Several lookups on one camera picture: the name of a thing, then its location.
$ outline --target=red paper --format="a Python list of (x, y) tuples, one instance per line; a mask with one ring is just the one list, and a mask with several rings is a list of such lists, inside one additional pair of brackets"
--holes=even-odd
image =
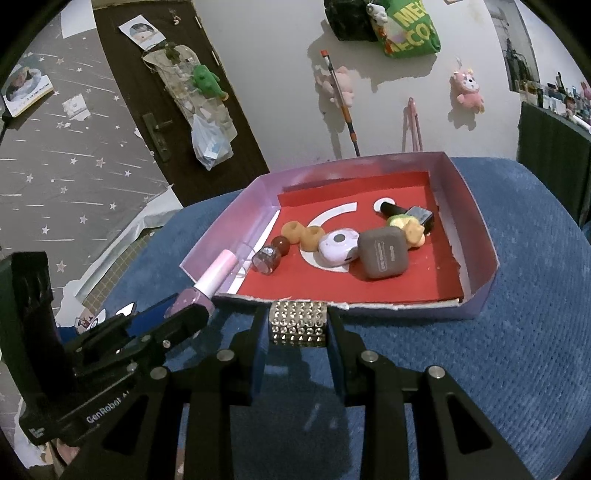
[(299, 245), (290, 252), (271, 275), (250, 269), (238, 290), (239, 295), (261, 299), (311, 299), (347, 303), (428, 303), (461, 299), (459, 264), (452, 254), (433, 192), (428, 172), (392, 173), (331, 183), (323, 187), (296, 190), (279, 195), (281, 210), (266, 244), (281, 234), (281, 227), (292, 220), (307, 226), (316, 216), (345, 203), (357, 202), (357, 210), (327, 220), (326, 233), (339, 228), (358, 232), (386, 225), (374, 211), (374, 203), (390, 197), (398, 205), (414, 205), (434, 213), (435, 226), (425, 244), (410, 250), (408, 270), (399, 277), (368, 279), (359, 260), (351, 263), (348, 273), (321, 270), (308, 264)]

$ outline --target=bag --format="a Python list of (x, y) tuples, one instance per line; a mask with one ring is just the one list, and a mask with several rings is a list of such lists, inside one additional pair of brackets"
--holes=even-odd
[(340, 41), (378, 41), (363, 0), (324, 0), (330, 28)]
[(234, 155), (222, 129), (198, 115), (193, 115), (191, 140), (197, 159), (208, 171)]
[(441, 50), (439, 36), (423, 0), (383, 0), (382, 3), (388, 14), (387, 22), (380, 26), (371, 20), (371, 24), (388, 57), (404, 59)]

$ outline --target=door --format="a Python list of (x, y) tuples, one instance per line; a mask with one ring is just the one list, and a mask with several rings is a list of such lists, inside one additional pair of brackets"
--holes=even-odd
[[(178, 25), (174, 24), (171, 10), (181, 19)], [(144, 64), (143, 50), (118, 28), (138, 15), (143, 15), (158, 28), (168, 41), (192, 49), (199, 61), (220, 77), (220, 87), (229, 94), (224, 104), (238, 132), (232, 141), (234, 155), (210, 171), (195, 156), (189, 123), (165, 90), (163, 81)], [(95, 18), (103, 49), (125, 103), (183, 206), (242, 189), (259, 175), (269, 172), (232, 87), (196, 19), (192, 3), (161, 0), (117, 5), (95, 10)], [(161, 131), (172, 153), (166, 162), (158, 155), (142, 118), (150, 112), (159, 124), (172, 121), (170, 126)]]

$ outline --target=gray wall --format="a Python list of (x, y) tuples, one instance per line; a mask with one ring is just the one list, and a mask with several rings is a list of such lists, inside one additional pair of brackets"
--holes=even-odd
[[(58, 16), (21, 63), (49, 75), (56, 91), (0, 145), (0, 246), (47, 252), (56, 312), (61, 288), (168, 183), (134, 135), (96, 30), (64, 40)], [(91, 113), (84, 121), (68, 119), (62, 105), (78, 94)]]

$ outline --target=mop handle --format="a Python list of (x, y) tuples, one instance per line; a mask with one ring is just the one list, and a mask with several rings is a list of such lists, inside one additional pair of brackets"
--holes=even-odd
[(345, 100), (343, 99), (343, 92), (340, 89), (340, 84), (339, 84), (339, 81), (337, 80), (335, 69), (332, 66), (332, 62), (330, 61), (329, 53), (326, 50), (321, 50), (320, 54), (324, 58), (324, 61), (326, 62), (326, 66), (328, 67), (328, 70), (330, 72), (330, 76), (332, 77), (333, 82), (335, 84), (335, 90), (336, 90), (337, 97), (338, 97), (338, 100), (340, 103), (340, 109), (343, 112), (343, 117), (345, 118), (345, 122), (347, 123), (347, 127), (349, 128), (349, 136), (351, 137), (351, 141), (353, 142), (353, 146), (355, 148), (355, 154), (358, 157), (360, 157), (361, 155), (359, 153), (359, 147), (357, 145), (357, 134), (355, 133), (355, 130), (353, 129), (353, 121), (351, 120), (351, 114), (349, 112), (349, 108), (345, 105)]

